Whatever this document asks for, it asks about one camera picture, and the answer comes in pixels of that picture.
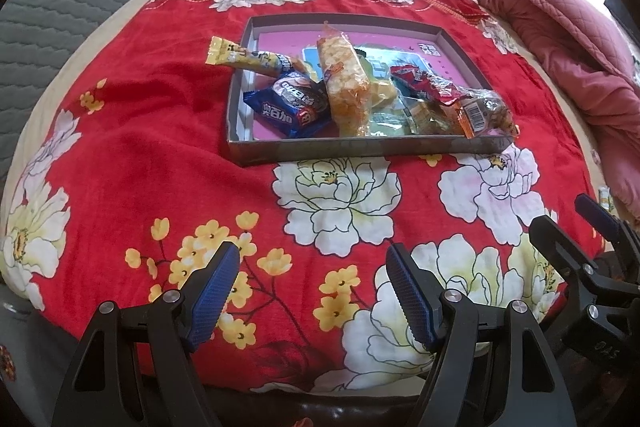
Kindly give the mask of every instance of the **barcode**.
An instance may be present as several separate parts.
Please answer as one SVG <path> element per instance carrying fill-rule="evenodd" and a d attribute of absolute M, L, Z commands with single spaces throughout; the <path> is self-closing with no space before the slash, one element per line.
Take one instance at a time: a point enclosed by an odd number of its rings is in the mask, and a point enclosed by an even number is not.
<path fill-rule="evenodd" d="M 482 115 L 482 111 L 478 107 L 478 103 L 470 103 L 465 105 L 466 115 L 469 117 L 469 121 L 471 122 L 471 128 L 474 132 L 481 132 L 484 130 L 484 116 Z"/>

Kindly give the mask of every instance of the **blue gripper pad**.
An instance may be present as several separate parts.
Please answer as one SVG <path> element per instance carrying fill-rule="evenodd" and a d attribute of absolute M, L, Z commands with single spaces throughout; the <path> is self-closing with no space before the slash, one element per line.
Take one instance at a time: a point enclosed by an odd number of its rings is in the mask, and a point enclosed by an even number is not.
<path fill-rule="evenodd" d="M 208 341 L 240 269 L 240 252 L 225 241 L 206 267 L 191 273 L 181 289 L 184 295 L 180 337 L 192 353 Z"/>
<path fill-rule="evenodd" d="M 426 349 L 437 348 L 444 339 L 444 331 L 440 302 L 443 288 L 436 276 L 418 268 L 401 243 L 386 250 L 385 264 L 415 340 Z"/>
<path fill-rule="evenodd" d="M 620 223 L 596 201 L 586 194 L 579 194 L 575 198 L 574 205 L 575 211 L 607 241 L 617 243 L 620 240 Z"/>

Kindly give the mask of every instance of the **silver screw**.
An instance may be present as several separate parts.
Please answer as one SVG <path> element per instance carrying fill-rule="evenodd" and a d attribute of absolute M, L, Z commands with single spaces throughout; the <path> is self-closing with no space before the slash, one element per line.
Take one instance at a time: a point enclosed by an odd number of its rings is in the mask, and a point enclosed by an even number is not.
<path fill-rule="evenodd" d="M 164 302 L 175 302 L 180 298 L 180 292 L 178 290 L 169 290 L 168 292 L 164 292 L 162 295 L 162 300 Z"/>
<path fill-rule="evenodd" d="M 444 292 L 444 298 L 449 302 L 460 302 L 462 300 L 462 293 L 458 290 L 447 290 Z"/>
<path fill-rule="evenodd" d="M 518 313 L 525 313 L 529 309 L 529 308 L 527 308 L 527 305 L 522 301 L 513 301 L 511 303 L 511 306 Z"/>
<path fill-rule="evenodd" d="M 107 313 L 111 313 L 113 308 L 113 303 L 111 301 L 107 301 L 103 302 L 98 309 L 100 310 L 100 313 L 106 315 Z"/>

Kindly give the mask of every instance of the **red floral blanket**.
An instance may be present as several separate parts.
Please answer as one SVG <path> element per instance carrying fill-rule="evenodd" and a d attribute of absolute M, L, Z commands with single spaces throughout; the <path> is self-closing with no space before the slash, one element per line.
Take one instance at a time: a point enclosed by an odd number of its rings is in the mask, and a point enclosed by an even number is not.
<path fill-rule="evenodd" d="M 239 168 L 225 158 L 231 70 L 205 65 L 212 35 L 249 17 L 344 12 L 442 26 L 513 109 L 502 154 L 333 158 Z M 573 211 L 591 192 L 552 93 L 471 0 L 151 0 L 63 100 L 20 179 L 0 267 L 45 316 L 80 337 L 96 306 L 180 288 L 224 240 L 242 265 L 194 361 L 240 390 L 328 391 L 424 371 L 383 266 L 386 241 L 474 301 L 522 298 L 542 318 L 558 273 L 531 246 L 551 215 L 590 254 Z M 150 356 L 141 353 L 150 371 Z"/>

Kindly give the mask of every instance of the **pink quilt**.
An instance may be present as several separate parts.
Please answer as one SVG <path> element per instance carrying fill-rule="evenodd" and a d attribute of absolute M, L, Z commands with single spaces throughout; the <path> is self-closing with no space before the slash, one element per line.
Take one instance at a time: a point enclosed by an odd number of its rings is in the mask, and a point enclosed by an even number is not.
<path fill-rule="evenodd" d="M 583 112 L 612 193 L 640 218 L 640 88 L 615 24 L 586 0 L 478 0 L 507 20 Z"/>

